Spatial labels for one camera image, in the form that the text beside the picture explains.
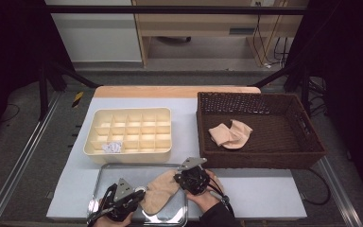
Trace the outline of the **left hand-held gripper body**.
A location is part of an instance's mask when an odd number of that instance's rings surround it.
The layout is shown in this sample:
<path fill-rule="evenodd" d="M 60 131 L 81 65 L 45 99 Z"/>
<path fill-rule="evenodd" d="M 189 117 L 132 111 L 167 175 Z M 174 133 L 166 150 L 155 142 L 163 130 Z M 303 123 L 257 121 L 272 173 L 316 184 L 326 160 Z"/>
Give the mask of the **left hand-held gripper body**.
<path fill-rule="evenodd" d="M 125 179 L 120 178 L 118 183 L 109 186 L 98 207 L 98 216 L 106 216 L 113 221 L 123 221 L 129 213 L 128 202 L 133 199 L 132 194 L 136 189 Z"/>

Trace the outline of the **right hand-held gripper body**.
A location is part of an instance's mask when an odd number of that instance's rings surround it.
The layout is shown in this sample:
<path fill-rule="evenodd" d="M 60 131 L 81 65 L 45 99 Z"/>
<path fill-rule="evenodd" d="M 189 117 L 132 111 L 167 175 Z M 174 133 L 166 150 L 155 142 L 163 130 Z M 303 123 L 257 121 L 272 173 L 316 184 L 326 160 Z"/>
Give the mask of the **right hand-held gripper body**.
<path fill-rule="evenodd" d="M 179 167 L 177 174 L 183 175 L 181 182 L 185 183 L 186 190 L 193 195 L 202 194 L 210 182 L 210 177 L 202 168 L 206 158 L 188 157 Z"/>

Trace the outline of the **beige sock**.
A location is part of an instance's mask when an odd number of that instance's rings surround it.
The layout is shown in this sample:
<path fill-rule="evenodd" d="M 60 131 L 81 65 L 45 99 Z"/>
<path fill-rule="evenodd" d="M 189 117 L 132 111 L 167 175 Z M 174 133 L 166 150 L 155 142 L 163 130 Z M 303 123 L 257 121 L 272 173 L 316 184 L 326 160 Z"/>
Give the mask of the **beige sock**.
<path fill-rule="evenodd" d="M 156 177 L 147 185 L 144 199 L 140 202 L 144 212 L 148 215 L 159 213 L 173 197 L 180 186 L 175 181 L 176 169 L 170 169 Z"/>
<path fill-rule="evenodd" d="M 251 137 L 253 129 L 247 124 L 232 119 L 232 125 L 227 127 L 224 123 L 208 130 L 211 140 L 219 147 L 227 149 L 243 148 Z"/>

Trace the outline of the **cream divided storage box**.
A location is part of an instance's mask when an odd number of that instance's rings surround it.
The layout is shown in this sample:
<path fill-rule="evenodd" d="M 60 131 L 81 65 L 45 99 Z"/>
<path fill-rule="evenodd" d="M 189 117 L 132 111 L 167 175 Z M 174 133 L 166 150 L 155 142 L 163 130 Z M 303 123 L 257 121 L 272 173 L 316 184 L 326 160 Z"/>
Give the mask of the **cream divided storage box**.
<path fill-rule="evenodd" d="M 84 153 L 97 164 L 164 163 L 172 148 L 172 118 L 167 108 L 102 109 L 95 112 Z M 120 153 L 102 145 L 121 141 Z"/>

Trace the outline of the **clear box lid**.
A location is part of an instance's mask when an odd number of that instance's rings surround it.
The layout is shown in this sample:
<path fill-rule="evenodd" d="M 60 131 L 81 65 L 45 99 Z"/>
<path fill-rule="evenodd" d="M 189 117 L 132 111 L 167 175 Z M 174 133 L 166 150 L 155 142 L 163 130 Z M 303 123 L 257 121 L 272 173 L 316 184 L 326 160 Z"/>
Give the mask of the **clear box lid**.
<path fill-rule="evenodd" d="M 108 187 L 118 183 L 120 178 L 125 179 L 132 187 L 144 187 L 156 177 L 167 170 L 176 169 L 175 165 L 116 165 L 106 164 L 101 167 L 95 186 L 93 200 L 90 202 L 90 213 L 87 217 L 87 226 L 93 227 L 100 218 L 98 207 Z M 155 215 L 148 215 L 141 205 L 133 212 L 131 227 L 183 227 L 187 223 L 188 201 L 179 188 L 177 193 L 170 198 L 165 207 Z"/>

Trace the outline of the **white sock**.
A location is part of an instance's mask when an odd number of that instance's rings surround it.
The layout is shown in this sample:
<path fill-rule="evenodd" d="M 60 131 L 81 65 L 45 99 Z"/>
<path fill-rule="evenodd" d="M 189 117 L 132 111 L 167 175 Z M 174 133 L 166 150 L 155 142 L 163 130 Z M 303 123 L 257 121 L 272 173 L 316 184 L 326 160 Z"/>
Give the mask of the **white sock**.
<path fill-rule="evenodd" d="M 105 153 L 120 153 L 123 143 L 121 141 L 113 141 L 103 144 L 101 147 Z"/>

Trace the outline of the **brown wicker basket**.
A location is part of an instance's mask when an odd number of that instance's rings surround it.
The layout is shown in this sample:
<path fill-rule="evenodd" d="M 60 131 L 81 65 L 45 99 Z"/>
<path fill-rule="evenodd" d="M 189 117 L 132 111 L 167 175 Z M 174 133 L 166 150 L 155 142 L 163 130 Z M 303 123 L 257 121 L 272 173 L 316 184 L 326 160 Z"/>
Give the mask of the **brown wicker basket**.
<path fill-rule="evenodd" d="M 247 143 L 217 145 L 209 130 L 234 120 L 252 128 Z M 197 125 L 207 168 L 307 169 L 326 154 L 302 103 L 290 94 L 200 92 Z"/>

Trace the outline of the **person's left hand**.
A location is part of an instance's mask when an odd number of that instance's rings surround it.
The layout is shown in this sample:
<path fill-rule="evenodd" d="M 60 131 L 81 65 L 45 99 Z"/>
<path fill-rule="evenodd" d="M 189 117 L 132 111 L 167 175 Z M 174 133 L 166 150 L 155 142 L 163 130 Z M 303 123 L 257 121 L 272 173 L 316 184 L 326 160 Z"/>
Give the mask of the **person's left hand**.
<path fill-rule="evenodd" d="M 133 212 L 129 213 L 123 221 L 113 221 L 106 216 L 100 217 L 93 227 L 128 227 L 131 224 Z"/>

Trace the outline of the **person's right hand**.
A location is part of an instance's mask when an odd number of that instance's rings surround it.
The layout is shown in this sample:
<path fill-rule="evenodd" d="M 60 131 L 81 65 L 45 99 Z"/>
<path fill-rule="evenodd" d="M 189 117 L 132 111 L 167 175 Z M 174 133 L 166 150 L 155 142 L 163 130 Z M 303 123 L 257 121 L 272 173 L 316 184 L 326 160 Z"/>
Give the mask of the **person's right hand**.
<path fill-rule="evenodd" d="M 187 199 L 194 202 L 202 213 L 207 212 L 220 202 L 220 199 L 213 196 L 211 191 L 223 191 L 223 185 L 217 175 L 208 169 L 206 169 L 206 173 L 211 178 L 210 185 L 212 185 L 214 188 L 208 186 L 207 190 L 200 195 L 193 195 L 189 191 L 185 191 Z"/>

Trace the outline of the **yellow black striped marker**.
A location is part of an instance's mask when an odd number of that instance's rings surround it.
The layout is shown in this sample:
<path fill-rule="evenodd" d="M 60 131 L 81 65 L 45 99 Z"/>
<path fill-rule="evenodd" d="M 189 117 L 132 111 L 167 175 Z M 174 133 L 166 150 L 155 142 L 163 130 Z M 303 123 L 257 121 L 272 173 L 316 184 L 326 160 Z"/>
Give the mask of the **yellow black striped marker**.
<path fill-rule="evenodd" d="M 81 98 L 82 98 L 82 96 L 83 96 L 83 92 L 78 92 L 77 94 L 76 94 L 76 96 L 75 96 L 75 98 L 74 98 L 74 101 L 73 101 L 73 103 L 72 103 L 72 108 L 76 108 L 77 106 L 78 106 L 78 104 L 79 104 L 79 102 L 80 102 L 80 100 L 81 100 Z"/>

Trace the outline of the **wooden desk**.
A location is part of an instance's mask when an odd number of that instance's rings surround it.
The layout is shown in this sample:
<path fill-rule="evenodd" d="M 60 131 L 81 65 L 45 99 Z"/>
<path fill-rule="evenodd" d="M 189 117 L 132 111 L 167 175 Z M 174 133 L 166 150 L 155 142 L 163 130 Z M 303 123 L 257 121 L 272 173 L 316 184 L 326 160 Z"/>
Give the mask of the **wooden desk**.
<path fill-rule="evenodd" d="M 305 8 L 309 0 L 130 0 L 134 6 Z M 154 37 L 243 37 L 258 66 L 270 64 L 270 49 L 278 37 L 293 38 L 300 15 L 136 14 L 143 64 Z"/>

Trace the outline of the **black horizontal bar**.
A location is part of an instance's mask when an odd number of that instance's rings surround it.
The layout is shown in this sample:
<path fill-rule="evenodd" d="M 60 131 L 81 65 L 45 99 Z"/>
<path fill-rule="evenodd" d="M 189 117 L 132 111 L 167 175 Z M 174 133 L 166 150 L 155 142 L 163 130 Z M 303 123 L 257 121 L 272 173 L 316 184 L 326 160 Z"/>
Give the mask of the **black horizontal bar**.
<path fill-rule="evenodd" d="M 199 7 L 199 6 L 65 6 L 48 5 L 50 13 L 96 14 L 247 14 L 247 15 L 305 15 L 306 8 L 271 7 Z"/>

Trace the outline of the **black curtain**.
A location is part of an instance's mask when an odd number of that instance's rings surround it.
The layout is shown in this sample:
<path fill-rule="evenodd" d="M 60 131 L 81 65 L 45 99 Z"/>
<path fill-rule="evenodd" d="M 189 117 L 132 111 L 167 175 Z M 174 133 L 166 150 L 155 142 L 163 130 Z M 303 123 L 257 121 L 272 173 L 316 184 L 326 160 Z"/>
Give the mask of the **black curtain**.
<path fill-rule="evenodd" d="M 363 0 L 309 0 L 288 59 L 326 81 L 326 106 L 363 182 Z"/>
<path fill-rule="evenodd" d="M 39 79 L 39 70 L 56 90 L 65 88 L 52 62 L 72 69 L 70 57 L 45 0 L 0 0 L 0 121 L 9 95 Z"/>

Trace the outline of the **aluminium rail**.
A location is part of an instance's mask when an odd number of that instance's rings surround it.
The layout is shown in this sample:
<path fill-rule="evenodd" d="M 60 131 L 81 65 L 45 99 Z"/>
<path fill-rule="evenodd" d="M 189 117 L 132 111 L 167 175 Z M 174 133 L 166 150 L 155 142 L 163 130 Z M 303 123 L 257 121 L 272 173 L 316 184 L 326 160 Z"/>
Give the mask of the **aluminium rail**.
<path fill-rule="evenodd" d="M 337 173 L 333 169 L 327 157 L 322 157 L 318 161 L 318 165 L 326 182 L 329 183 L 333 198 L 346 226 L 363 227 L 363 223 L 360 220 L 359 215 L 356 213 L 348 194 L 346 193 Z"/>
<path fill-rule="evenodd" d="M 24 146 L 19 158 L 17 159 L 14 167 L 12 168 L 9 176 L 7 177 L 4 185 L 0 189 L 0 218 L 14 192 L 17 187 L 18 182 L 20 182 L 25 169 L 28 165 L 28 162 L 32 158 L 32 155 L 39 145 L 45 129 L 49 124 L 53 113 L 56 111 L 58 107 L 58 103 L 61 100 L 62 92 L 54 92 L 52 98 L 48 103 L 48 108 L 45 116 L 38 121 L 38 124 L 34 128 L 34 131 L 31 133 L 29 139 L 27 140 L 26 145 Z"/>

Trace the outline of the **black frame strut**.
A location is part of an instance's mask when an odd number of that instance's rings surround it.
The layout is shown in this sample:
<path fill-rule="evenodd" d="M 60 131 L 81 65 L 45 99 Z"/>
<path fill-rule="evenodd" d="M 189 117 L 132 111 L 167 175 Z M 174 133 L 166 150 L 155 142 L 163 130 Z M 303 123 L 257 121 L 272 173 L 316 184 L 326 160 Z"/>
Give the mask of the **black frame strut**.
<path fill-rule="evenodd" d="M 252 86 L 262 88 L 282 76 L 287 76 L 287 80 L 285 81 L 284 85 L 286 92 L 295 91 L 298 86 L 301 86 L 301 102 L 307 114 L 310 115 L 310 101 L 308 99 L 310 90 L 310 76 L 308 70 L 302 62 L 292 62 L 288 66 L 285 66 L 281 70 L 273 73 L 265 79 L 261 79 L 260 81 L 253 83 Z"/>
<path fill-rule="evenodd" d="M 66 68 L 57 62 L 44 63 L 38 70 L 39 91 L 40 91 L 40 117 L 43 120 L 48 113 L 47 83 L 50 83 L 55 91 L 64 91 L 67 83 L 62 76 L 68 76 L 89 88 L 98 88 L 100 84 L 92 82 L 75 70 Z"/>

